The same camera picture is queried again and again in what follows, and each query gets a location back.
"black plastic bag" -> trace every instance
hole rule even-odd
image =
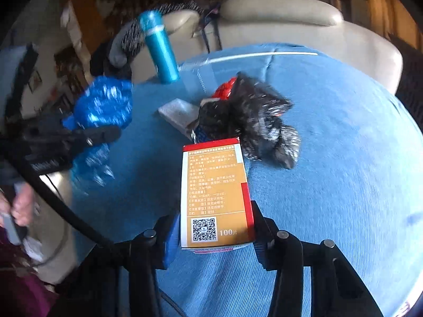
[[[260,160],[272,154],[284,168],[298,161],[300,137],[280,118],[293,103],[270,85],[238,73],[228,100],[206,102],[198,123],[211,139],[239,137],[243,155]]]

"blue plastic bag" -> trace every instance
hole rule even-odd
[[[132,82],[99,76],[77,100],[73,115],[65,119],[63,125],[70,130],[105,125],[124,129],[131,121]],[[109,145],[102,144],[78,155],[73,161],[73,182],[82,188],[87,181],[104,186],[107,180],[113,179],[108,165],[109,152]]]

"black cable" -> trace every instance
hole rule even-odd
[[[19,149],[17,149],[12,142],[3,137],[0,138],[0,154],[2,154],[4,158],[16,169],[24,181],[26,181],[34,189],[34,191],[75,230],[79,231],[94,243],[109,249],[117,259],[121,259],[122,255],[115,247],[115,244],[75,215],[74,212],[66,206],[66,204],[64,204],[39,178],[26,159],[21,154],[17,153],[18,150]]]
[[[65,202],[65,199],[63,199],[63,197],[60,194],[58,188],[54,185],[52,179],[50,179],[50,176],[48,176],[46,174],[45,177],[50,181],[51,185],[56,190],[59,198],[64,203]],[[52,262],[52,260],[54,260],[54,258],[56,258],[56,256],[58,256],[58,254],[63,250],[63,247],[65,246],[66,241],[68,240],[68,234],[69,234],[69,224],[64,219],[63,219],[63,223],[64,223],[63,224],[63,236],[62,236],[62,239],[59,242],[59,245],[56,247],[56,249],[53,251],[53,253],[49,257],[47,257],[46,260],[44,260],[43,262],[40,262],[40,263],[33,264],[32,267],[38,268],[38,267],[45,266],[46,264]]]
[[[187,314],[179,307],[178,304],[176,304],[171,297],[169,297],[166,293],[164,293],[161,289],[160,296],[163,298],[163,300],[168,303],[173,309],[179,314],[181,317],[187,317]]]

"qr code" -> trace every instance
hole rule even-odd
[[[216,242],[216,217],[191,219],[191,231],[193,242]]]

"blue thermos bottle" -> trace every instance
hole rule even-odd
[[[148,10],[138,17],[144,41],[149,48],[151,58],[156,65],[157,75],[162,83],[171,83],[179,79],[178,64],[173,53],[168,34],[164,29],[159,11]]]

